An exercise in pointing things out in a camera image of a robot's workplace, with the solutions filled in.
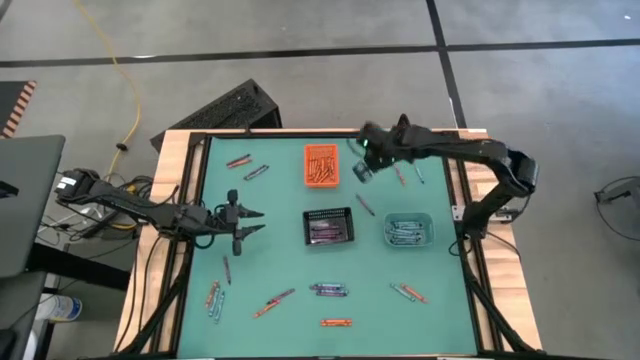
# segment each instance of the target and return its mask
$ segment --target orange marker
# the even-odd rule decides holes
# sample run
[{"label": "orange marker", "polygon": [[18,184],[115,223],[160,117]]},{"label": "orange marker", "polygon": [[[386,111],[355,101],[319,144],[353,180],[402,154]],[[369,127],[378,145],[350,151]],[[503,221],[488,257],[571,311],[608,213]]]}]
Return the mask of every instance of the orange marker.
[{"label": "orange marker", "polygon": [[213,282],[213,286],[211,286],[211,291],[209,292],[209,296],[207,296],[207,301],[204,303],[205,308],[211,307],[211,302],[213,301],[213,294],[215,294],[216,289],[218,288],[218,280]]},{"label": "orange marker", "polygon": [[324,319],[320,322],[322,326],[351,326],[352,324],[351,319]]},{"label": "orange marker", "polygon": [[398,178],[400,178],[400,182],[402,183],[402,186],[405,186],[407,182],[404,180],[404,176],[402,176],[402,173],[400,172],[400,168],[396,164],[393,164],[393,168],[396,169],[396,175],[398,175]]},{"label": "orange marker", "polygon": [[236,161],[236,162],[232,163],[231,165],[227,165],[227,167],[229,169],[233,169],[234,167],[238,167],[238,166],[241,166],[241,165],[244,165],[244,164],[248,164],[250,162],[251,162],[251,159],[242,159],[240,161]]},{"label": "orange marker", "polygon": [[403,289],[405,289],[409,294],[413,295],[416,297],[416,299],[422,301],[425,304],[428,304],[429,302],[427,301],[427,299],[425,299],[424,296],[418,294],[417,291],[413,290],[412,288],[409,287],[409,285],[407,284],[400,284],[400,286],[402,286]]},{"label": "orange marker", "polygon": [[259,318],[260,316],[264,315],[267,311],[273,309],[274,306],[280,304],[280,301],[276,301],[276,302],[272,302],[271,304],[267,305],[264,307],[264,309],[258,311],[257,313],[255,313],[253,315],[254,318]]}]

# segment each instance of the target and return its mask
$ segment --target teal basket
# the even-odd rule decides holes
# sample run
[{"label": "teal basket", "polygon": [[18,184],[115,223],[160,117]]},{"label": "teal basket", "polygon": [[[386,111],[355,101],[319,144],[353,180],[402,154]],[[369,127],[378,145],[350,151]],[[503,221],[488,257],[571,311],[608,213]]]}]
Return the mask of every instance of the teal basket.
[{"label": "teal basket", "polygon": [[[391,229],[394,229],[394,223],[399,221],[410,221],[415,222],[421,225],[418,230],[411,230],[415,232],[417,236],[420,237],[420,240],[415,243],[402,243],[396,244],[394,243],[394,239],[392,239],[393,234],[389,233]],[[433,245],[433,241],[435,239],[435,230],[433,227],[433,219],[429,214],[425,213],[392,213],[387,214],[384,217],[384,240],[387,244],[398,247],[398,248],[414,248],[414,247],[423,247],[423,246],[431,246]]]}]

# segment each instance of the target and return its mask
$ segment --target concrete floor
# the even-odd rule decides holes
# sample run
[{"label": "concrete floor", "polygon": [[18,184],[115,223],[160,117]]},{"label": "concrete floor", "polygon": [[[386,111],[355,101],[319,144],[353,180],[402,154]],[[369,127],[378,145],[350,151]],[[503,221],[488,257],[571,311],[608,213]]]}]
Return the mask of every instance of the concrete floor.
[{"label": "concrete floor", "polygon": [[[422,0],[85,3],[122,56],[434,44]],[[640,37],[640,5],[634,0],[436,3],[449,44]],[[0,22],[0,60],[104,56],[71,0],[13,1]],[[636,174],[640,166],[640,48],[450,56],[468,126],[487,128],[541,166],[539,189],[514,229],[544,348],[556,354],[636,359],[640,243],[605,228],[592,192],[610,180]],[[125,177],[153,174],[157,155],[148,143],[151,136],[248,78],[280,105],[286,127],[357,127],[365,120],[390,125],[401,112],[424,126],[455,125],[435,53],[126,69],[140,88],[143,119],[131,153],[118,169]],[[135,115],[125,81],[110,66],[0,69],[2,80],[38,81],[18,136],[61,133],[67,137],[61,168],[106,171],[114,143]],[[628,203],[605,211],[616,218],[618,228],[640,236],[634,225],[637,211]],[[48,213],[64,212],[50,206]],[[105,245],[93,246],[96,250],[87,254]],[[128,250],[105,261],[130,259],[133,248]],[[104,291],[75,286],[69,292],[85,297]],[[58,326],[50,358],[105,355],[122,306],[117,299],[91,300],[110,309],[105,310],[110,319]],[[70,345],[80,340],[99,345]]]}]

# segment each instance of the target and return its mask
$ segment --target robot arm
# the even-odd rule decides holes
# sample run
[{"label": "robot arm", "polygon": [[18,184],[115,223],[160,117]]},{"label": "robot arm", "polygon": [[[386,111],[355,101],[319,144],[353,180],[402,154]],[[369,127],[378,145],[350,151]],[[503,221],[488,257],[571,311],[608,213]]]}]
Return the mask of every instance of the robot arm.
[{"label": "robot arm", "polygon": [[178,241],[188,241],[203,235],[214,237],[218,234],[231,234],[233,254],[236,256],[242,252],[244,238],[264,227],[256,225],[238,228],[239,218],[260,217],[263,214],[238,204],[237,190],[230,190],[227,193],[228,202],[216,206],[212,213],[197,205],[154,203],[134,196],[101,180],[93,170],[75,169],[65,171],[62,175],[55,189],[57,201],[62,204],[104,205],[125,213],[136,221],[144,220],[153,225],[160,235]]},{"label": "robot arm", "polygon": [[491,215],[513,197],[530,196],[538,179],[538,165],[522,152],[511,150],[496,140],[464,140],[435,133],[411,125],[404,114],[389,131],[367,123],[356,141],[366,150],[364,159],[353,168],[362,182],[368,182],[375,172],[396,161],[413,163],[415,159],[429,156],[487,165],[496,175],[498,185],[484,199],[465,208],[462,231],[470,236],[484,237]]}]

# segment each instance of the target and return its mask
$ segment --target green tabletop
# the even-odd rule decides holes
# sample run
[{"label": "green tabletop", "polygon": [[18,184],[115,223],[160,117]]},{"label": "green tabletop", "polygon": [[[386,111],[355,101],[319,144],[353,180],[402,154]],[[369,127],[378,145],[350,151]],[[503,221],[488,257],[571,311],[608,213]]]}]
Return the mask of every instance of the green tabletop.
[{"label": "green tabletop", "polygon": [[[340,185],[310,189],[304,185],[306,144],[338,144]],[[253,162],[235,169],[225,164],[251,153]],[[218,236],[209,249],[195,250],[178,349],[179,358],[475,354],[460,260],[447,248],[455,240],[442,159],[418,161],[425,184],[413,167],[400,164],[403,186],[393,169],[361,184],[351,171],[358,160],[345,139],[214,138],[209,154],[203,200],[210,208],[238,189],[240,203],[265,213],[241,225],[267,226],[250,235],[242,256],[231,252],[230,236]],[[242,178],[267,164],[251,181]],[[356,200],[366,199],[371,216]],[[350,207],[355,241],[305,245],[302,213]],[[387,213],[424,212],[434,221],[433,246],[398,249],[384,241]],[[225,280],[227,255],[232,284]],[[219,324],[208,316],[205,301],[214,280],[226,299]],[[316,282],[346,283],[345,298],[319,297]],[[410,302],[389,287],[404,282],[429,304]],[[295,288],[281,304],[258,319],[253,315],[279,293]],[[351,318],[348,328],[320,326],[324,318]]]}]

